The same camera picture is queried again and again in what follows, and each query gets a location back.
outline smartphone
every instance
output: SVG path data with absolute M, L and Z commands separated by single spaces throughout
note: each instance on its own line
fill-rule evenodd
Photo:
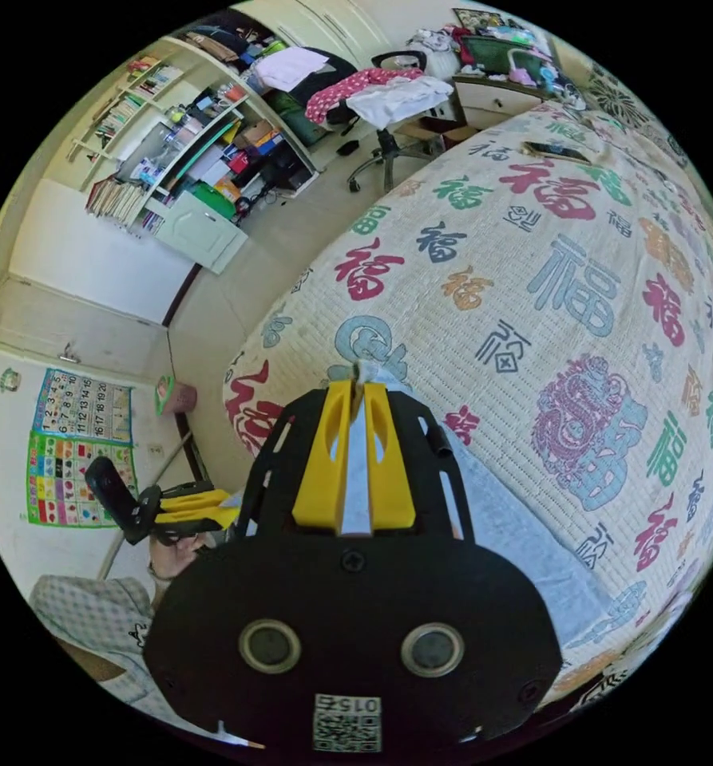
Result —
M 536 144 L 534 141 L 525 141 L 524 148 L 533 155 L 539 157 L 551 157 L 555 160 L 571 160 L 583 165 L 592 165 L 592 162 L 575 149 L 569 149 L 560 144 Z

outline white door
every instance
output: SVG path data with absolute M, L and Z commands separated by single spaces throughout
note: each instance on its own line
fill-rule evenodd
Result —
M 321 16 L 295 0 L 250 0 L 232 6 L 232 10 L 254 18 L 288 45 L 325 50 L 350 61 L 357 69 L 361 67 L 342 36 Z
M 247 240 L 231 221 L 193 194 L 181 194 L 172 207 L 162 212 L 164 222 L 154 236 L 208 269 L 226 250 L 231 248 L 230 255 L 234 255 Z
M 389 53 L 388 38 L 378 25 L 352 0 L 297 0 L 320 16 L 353 53 L 360 69 L 372 66 L 372 59 Z
M 153 378 L 166 330 L 141 319 L 8 279 L 0 288 L 0 343 L 60 361 L 67 344 L 82 365 Z

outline educational poster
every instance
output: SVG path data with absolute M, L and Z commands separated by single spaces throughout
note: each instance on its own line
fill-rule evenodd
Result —
M 85 482 L 85 472 L 99 456 L 111 459 L 137 497 L 131 445 L 66 439 L 32 431 L 26 471 L 28 518 L 47 527 L 115 527 Z
M 91 377 L 48 369 L 32 430 L 70 439 L 133 442 L 132 389 Z

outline hand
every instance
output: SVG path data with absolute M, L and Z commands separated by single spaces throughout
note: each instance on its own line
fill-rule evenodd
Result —
M 149 537 L 149 556 L 154 574 L 163 580 L 177 577 L 196 559 L 196 552 L 207 545 L 208 536 L 201 533 L 194 537 L 185 537 L 175 545 L 160 543 L 154 535 Z

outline yellow plastic part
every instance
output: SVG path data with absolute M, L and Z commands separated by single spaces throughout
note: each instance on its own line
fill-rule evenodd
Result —
M 221 508 L 229 497 L 228 492 L 214 489 L 198 495 L 186 495 L 162 500 L 162 512 L 156 515 L 155 524 L 177 524 L 184 521 L 212 519 L 221 529 L 228 529 L 239 515 L 239 508 Z
M 311 455 L 300 483 L 292 516 L 301 527 L 339 534 L 348 479 L 348 436 L 351 430 L 351 381 L 330 383 Z M 338 440 L 335 458 L 332 446 Z
M 385 385 L 364 385 L 364 407 L 372 530 L 410 529 L 414 526 L 416 516 L 414 503 Z M 380 462 L 374 443 L 375 436 L 380 439 L 383 450 Z

